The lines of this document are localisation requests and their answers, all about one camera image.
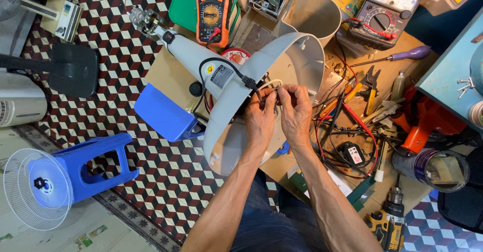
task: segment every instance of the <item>yellow cordless drill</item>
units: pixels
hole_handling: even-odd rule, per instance
[[[399,188],[399,175],[394,187],[389,191],[387,200],[381,211],[371,213],[366,220],[374,236],[385,252],[399,252],[404,242],[404,205],[402,205],[402,193]]]

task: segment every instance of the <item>orange multimeter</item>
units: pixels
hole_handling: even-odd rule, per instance
[[[196,39],[202,45],[228,45],[233,0],[196,0]]]

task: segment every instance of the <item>analog multimeter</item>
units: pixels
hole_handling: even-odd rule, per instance
[[[196,39],[202,45],[228,45],[228,26],[233,0],[196,0]]]
[[[388,50],[394,47],[397,39],[406,27],[420,0],[365,0],[355,16],[361,23],[352,23],[347,36],[360,44],[377,50]],[[388,33],[391,38],[383,37],[362,26],[362,22],[375,31]]]

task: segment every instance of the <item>purple screwdriver handle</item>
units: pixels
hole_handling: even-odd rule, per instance
[[[401,60],[401,59],[423,59],[429,55],[431,48],[427,45],[419,46],[413,48],[407,52],[401,52],[391,55],[391,61]]]

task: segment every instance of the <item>hand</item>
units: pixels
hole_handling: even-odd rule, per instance
[[[266,151],[275,125],[273,109],[277,92],[274,88],[264,88],[260,90],[260,96],[261,101],[254,94],[245,108],[245,124],[249,147],[262,147],[263,151]]]
[[[281,129],[291,148],[310,146],[309,128],[312,115],[307,87],[283,85],[277,89],[282,106]]]

